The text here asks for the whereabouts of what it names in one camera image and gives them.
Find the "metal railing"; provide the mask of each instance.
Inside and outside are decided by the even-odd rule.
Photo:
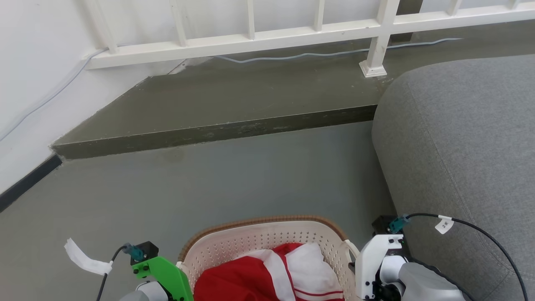
[[[315,0],[313,26],[257,32],[254,0],[243,0],[248,14],[247,34],[187,39],[180,1],[169,0],[178,34],[177,41],[119,47],[113,39],[99,0],[91,0],[90,14],[109,50],[92,58],[88,68],[226,55],[371,37],[368,58],[360,62],[360,67],[364,76],[376,77],[386,75],[383,59],[392,34],[535,19],[535,1],[521,3],[521,0],[509,0],[507,5],[460,9],[462,0],[451,0],[446,11],[396,16],[400,0],[379,0],[379,11],[375,19],[323,24],[325,0]]]

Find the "beige plastic basket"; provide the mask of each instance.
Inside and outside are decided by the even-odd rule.
[[[274,216],[206,229],[184,246],[177,267],[188,275],[193,290],[206,269],[250,251],[294,242],[319,244],[325,262],[338,277],[345,300],[361,300],[355,295],[355,275],[348,266],[349,252],[357,256],[357,248],[334,223],[314,215]]]

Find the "brown basket rim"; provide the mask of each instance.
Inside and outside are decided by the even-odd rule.
[[[192,246],[196,242],[198,242],[201,238],[203,238],[204,236],[208,234],[212,234],[212,233],[223,231],[223,230],[243,227],[247,225],[273,223],[273,222],[291,222],[291,221],[319,222],[331,228],[340,237],[342,241],[347,239],[346,234],[342,231],[342,229],[340,229],[340,227],[338,227],[335,223],[333,223],[329,219],[326,219],[318,215],[277,215],[277,216],[268,216],[268,217],[258,217],[255,219],[225,223],[225,224],[217,225],[215,227],[207,228],[198,232],[184,245],[184,247],[182,248],[182,251],[180,252],[180,255],[178,255],[178,261],[184,262],[184,260],[186,259],[186,255],[188,254]]]

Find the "gray sofa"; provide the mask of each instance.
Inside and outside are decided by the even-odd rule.
[[[372,130],[399,214],[471,222],[509,252],[535,299],[535,55],[422,67],[395,80]],[[477,300],[522,300],[500,250],[462,224],[432,217],[405,227],[413,256]]]

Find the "railing post base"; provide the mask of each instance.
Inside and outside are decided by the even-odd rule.
[[[364,74],[364,77],[366,78],[386,75],[386,70],[383,67],[383,65],[379,67],[370,68],[368,66],[368,61],[362,61],[358,65],[361,67],[362,73]]]

